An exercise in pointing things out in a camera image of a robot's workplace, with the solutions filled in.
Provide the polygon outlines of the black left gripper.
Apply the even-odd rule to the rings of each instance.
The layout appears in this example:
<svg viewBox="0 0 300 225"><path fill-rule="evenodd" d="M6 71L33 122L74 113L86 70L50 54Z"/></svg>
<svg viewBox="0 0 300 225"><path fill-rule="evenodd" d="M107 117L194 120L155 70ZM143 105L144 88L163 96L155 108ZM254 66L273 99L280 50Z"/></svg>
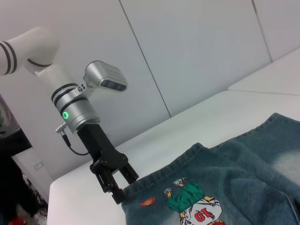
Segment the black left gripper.
<svg viewBox="0 0 300 225"><path fill-rule="evenodd" d="M116 204L122 203L126 195L118 187L112 173L120 171L128 184L136 182L139 175L125 154L115 149L99 124L84 124L77 134L92 157L90 170L96 176L103 192L111 193Z"/></svg>

